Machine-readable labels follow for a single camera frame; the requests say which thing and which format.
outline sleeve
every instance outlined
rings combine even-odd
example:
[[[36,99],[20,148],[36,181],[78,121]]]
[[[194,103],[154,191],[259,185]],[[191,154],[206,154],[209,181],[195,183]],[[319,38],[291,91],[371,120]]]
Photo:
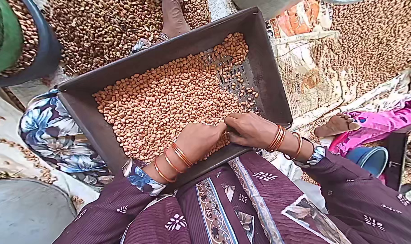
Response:
[[[302,169],[321,185],[334,222],[349,226],[369,243],[411,243],[411,204],[347,158],[315,146]]]
[[[306,162],[295,162],[321,186],[344,184],[356,179],[377,180],[357,164],[339,155],[333,155],[326,147],[314,145],[312,157]]]
[[[55,244],[119,242],[127,225],[165,188],[132,160],[126,163],[123,172],[116,174],[96,201],[82,208]]]

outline purple printed kurta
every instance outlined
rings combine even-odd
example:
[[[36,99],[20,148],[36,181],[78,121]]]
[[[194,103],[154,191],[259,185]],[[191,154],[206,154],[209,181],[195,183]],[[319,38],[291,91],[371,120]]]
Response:
[[[165,195],[130,161],[54,243],[411,243],[403,195],[322,147],[297,164],[321,184],[329,214],[255,152]]]

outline bangle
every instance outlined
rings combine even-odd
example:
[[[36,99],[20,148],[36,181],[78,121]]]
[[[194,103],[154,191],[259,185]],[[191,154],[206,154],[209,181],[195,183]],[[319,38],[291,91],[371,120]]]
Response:
[[[187,168],[190,168],[193,165],[193,163],[190,162],[190,160],[186,157],[186,155],[184,155],[180,148],[177,147],[177,144],[175,142],[171,144],[171,147],[174,149],[177,156],[180,157],[181,160],[183,160],[183,162],[187,165]]]
[[[159,168],[157,167],[157,157],[154,158],[154,168],[156,169],[157,173],[159,173],[159,175],[160,175],[162,178],[164,178],[167,182],[172,183],[172,182],[175,182],[175,181],[176,181],[177,177],[176,177],[174,180],[170,180],[170,179],[168,179],[165,175],[163,175],[162,172],[160,172]]]
[[[270,143],[270,145],[266,148],[267,151],[272,151],[273,149],[273,145],[276,143],[276,141],[278,140],[278,132],[279,132],[279,125],[278,125],[278,129],[276,130],[275,133],[275,137],[273,138],[273,141]]]
[[[168,159],[168,157],[166,156],[166,151],[167,151],[167,150],[168,150],[168,149],[165,149],[165,150],[163,151],[163,154],[165,155],[166,162],[168,162],[168,164],[169,164],[173,169],[175,169],[177,172],[179,172],[180,174],[184,173],[184,171],[178,170],[178,169],[171,163],[171,161]]]
[[[278,150],[281,146],[282,142],[284,141],[285,136],[285,129],[284,127],[278,125],[278,129],[276,130],[275,138],[273,139],[270,146],[266,148],[267,151],[273,153],[274,151]]]
[[[285,129],[284,127],[279,125],[279,132],[278,132],[278,140],[276,141],[275,145],[272,147],[272,151],[277,151],[278,148],[281,146],[282,142],[284,141],[284,136],[285,136]]]
[[[290,158],[290,157],[287,158],[287,155],[284,155],[284,158],[288,160],[296,159],[297,156],[299,156],[300,149],[302,149],[302,136],[297,132],[293,132],[292,134],[297,136],[297,140],[299,141],[299,148],[297,148],[296,156],[294,158]]]

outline woman's right hand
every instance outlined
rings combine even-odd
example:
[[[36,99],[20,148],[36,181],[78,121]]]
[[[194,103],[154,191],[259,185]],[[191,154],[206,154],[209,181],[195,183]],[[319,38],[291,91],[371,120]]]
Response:
[[[275,138],[278,126],[255,113],[232,113],[225,118],[225,124],[233,127],[240,135],[227,132],[231,142],[239,145],[267,148]]]

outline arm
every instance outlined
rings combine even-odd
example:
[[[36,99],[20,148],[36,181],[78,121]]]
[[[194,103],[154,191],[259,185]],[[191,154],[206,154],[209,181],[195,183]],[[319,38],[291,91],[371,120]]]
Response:
[[[230,140],[246,146],[268,148],[277,126],[249,114],[231,114],[225,123],[240,136]],[[299,141],[286,133],[278,151],[296,156]],[[350,160],[325,147],[302,141],[295,163],[321,184],[331,219],[346,235],[356,231],[369,243],[411,243],[411,204],[399,192],[383,185]]]
[[[188,124],[176,144],[192,163],[196,163],[213,149],[225,129],[224,123],[218,126]],[[172,148],[166,151],[166,156],[174,168],[165,154],[156,158],[157,167],[167,179],[175,179],[178,174],[176,169],[184,171],[187,165]],[[140,169],[133,160],[129,160],[123,167],[123,173],[116,174],[100,197],[86,205],[54,243],[118,243],[129,223],[159,195],[167,183],[154,163]]]
[[[145,174],[131,160],[129,174],[121,172],[100,197],[84,206],[78,216],[55,240],[55,244],[117,243],[127,225],[165,185]]]

